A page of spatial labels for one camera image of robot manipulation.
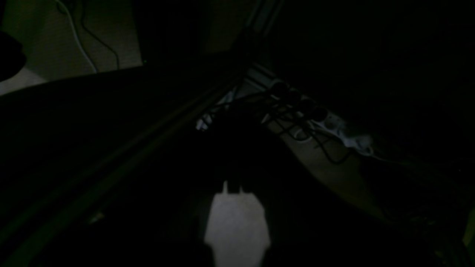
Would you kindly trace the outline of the white power strip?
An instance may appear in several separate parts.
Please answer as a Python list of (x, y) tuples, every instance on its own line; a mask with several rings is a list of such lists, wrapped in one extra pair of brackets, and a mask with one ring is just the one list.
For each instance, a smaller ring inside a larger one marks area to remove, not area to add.
[(322, 130), (325, 134), (337, 138), (346, 148), (363, 156), (374, 156), (373, 137), (341, 118), (334, 112), (317, 105), (316, 101), (289, 83), (260, 66), (252, 66), (246, 73), (246, 81), (259, 90), (274, 91), (272, 98), (287, 100), (286, 106), (295, 108), (298, 119), (309, 124), (312, 130)]

